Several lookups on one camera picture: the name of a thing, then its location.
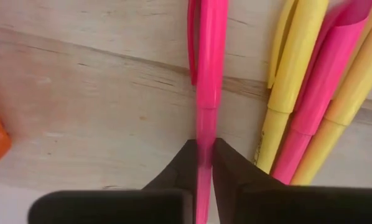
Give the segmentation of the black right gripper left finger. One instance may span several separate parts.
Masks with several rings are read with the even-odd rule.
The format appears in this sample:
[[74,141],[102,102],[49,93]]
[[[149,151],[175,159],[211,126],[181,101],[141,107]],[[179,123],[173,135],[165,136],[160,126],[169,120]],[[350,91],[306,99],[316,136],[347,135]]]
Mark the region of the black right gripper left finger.
[[140,190],[61,190],[38,198],[28,223],[194,223],[197,143],[189,139]]

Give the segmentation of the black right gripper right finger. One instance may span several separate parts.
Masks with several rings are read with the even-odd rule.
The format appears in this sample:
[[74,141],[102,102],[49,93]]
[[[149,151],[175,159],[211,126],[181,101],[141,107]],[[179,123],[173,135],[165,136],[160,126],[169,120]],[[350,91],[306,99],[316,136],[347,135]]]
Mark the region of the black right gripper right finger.
[[213,150],[213,185],[221,223],[372,223],[372,188],[286,185],[222,138]]

